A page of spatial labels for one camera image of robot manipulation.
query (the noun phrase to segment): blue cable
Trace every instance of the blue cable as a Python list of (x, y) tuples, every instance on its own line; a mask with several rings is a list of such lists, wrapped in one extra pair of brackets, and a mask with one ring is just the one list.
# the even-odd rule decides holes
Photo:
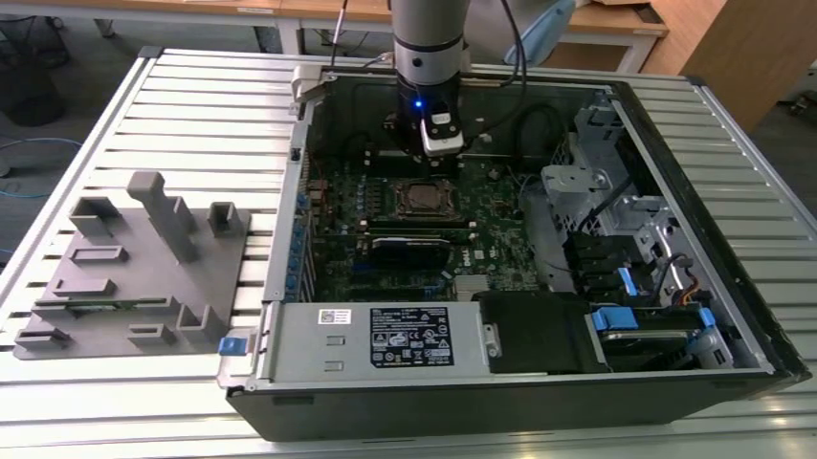
[[(70, 143), (71, 145), (74, 145), (76, 147), (76, 149), (82, 148), (82, 143), (78, 141), (72, 141), (71, 139), (60, 139), (58, 137), (39, 137), (35, 139), (20, 139), (19, 141), (14, 141), (10, 142), (4, 145), (0, 145), (0, 150), (8, 148), (10, 146), (15, 146), (15, 145), (20, 145), (22, 143), (28, 143), (28, 142), (60, 142), (60, 143)], [(51, 193), (44, 193), (44, 194), (16, 194), (16, 193), (10, 193), (8, 191), (0, 191), (0, 196), (6, 196), (8, 198), (24, 198), (24, 199), (36, 199), (36, 198), (44, 198), (46, 196), (50, 196)]]
[(36, 139), (20, 139), (19, 141), (14, 141), (10, 142), (4, 145), (0, 145), (0, 150), (8, 148), (10, 146), (15, 146), (19, 145), (22, 143), (28, 143), (28, 142), (60, 142), (60, 143), (70, 143), (71, 145), (74, 145), (76, 148), (82, 148), (82, 143), (78, 141), (72, 141), (71, 139), (60, 139), (59, 137), (39, 137)]
[(16, 194), (16, 193), (10, 193), (8, 191), (0, 191), (0, 196), (6, 196), (8, 198), (36, 199), (36, 198), (44, 198), (46, 196), (51, 196), (51, 193), (44, 193), (44, 194)]

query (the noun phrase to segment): power supply label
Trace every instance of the power supply label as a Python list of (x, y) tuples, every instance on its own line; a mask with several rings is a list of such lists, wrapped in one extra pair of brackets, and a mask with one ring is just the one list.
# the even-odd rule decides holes
[(371, 309), (377, 368), (454, 365), (449, 308)]

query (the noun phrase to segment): white sticker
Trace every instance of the white sticker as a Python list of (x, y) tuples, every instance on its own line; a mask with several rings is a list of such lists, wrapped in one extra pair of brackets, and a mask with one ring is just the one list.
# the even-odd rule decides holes
[(351, 309), (322, 309), (318, 311), (319, 325), (349, 325), (353, 323)]
[(269, 8), (239, 8), (239, 12), (251, 12), (254, 14), (273, 14), (274, 11)]
[(644, 29), (634, 30), (633, 33), (637, 35), (664, 35), (662, 31), (648, 31)]

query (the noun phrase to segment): green circuit board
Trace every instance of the green circuit board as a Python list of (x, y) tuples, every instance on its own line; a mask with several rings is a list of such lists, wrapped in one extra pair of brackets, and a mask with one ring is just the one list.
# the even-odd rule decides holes
[[(492, 161), (462, 160), (455, 177), (418, 180), (366, 176), (350, 164), (323, 162), (321, 174), (313, 170), (310, 186), (319, 222), (313, 242), (315, 301), (454, 300), (454, 279), (469, 274), (485, 274), (490, 289), (537, 290), (534, 256), (517, 205), (520, 185), (505, 170), (489, 178), (498, 167)], [(433, 206), (401, 193), (411, 186), (418, 186), (414, 196), (431, 200)], [(450, 198), (445, 205), (438, 193)], [(421, 215), (401, 213), (405, 208)], [(415, 222), (415, 228), (401, 224), (391, 228), (391, 222), (406, 221)], [(445, 269), (369, 269), (365, 248), (378, 237), (451, 242)]]

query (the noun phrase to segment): aluminum extrusion table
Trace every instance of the aluminum extrusion table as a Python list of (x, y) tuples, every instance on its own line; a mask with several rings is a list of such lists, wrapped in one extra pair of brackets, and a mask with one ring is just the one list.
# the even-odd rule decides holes
[[(168, 194), (184, 196), (191, 207), (233, 201), (251, 209), (231, 324), (257, 325), (294, 123), (290, 79), (299, 63), (321, 60), (183, 50), (136, 60), (0, 277), (0, 457), (813, 457), (817, 380), (669, 426), (273, 444), (225, 400), (217, 354), (14, 357), (15, 334), (72, 238), (74, 202), (107, 196), (118, 206), (135, 205), (124, 186), (136, 169), (160, 170)], [(817, 225), (709, 89), (670, 76), (533, 72), (629, 82), (817, 372)]]

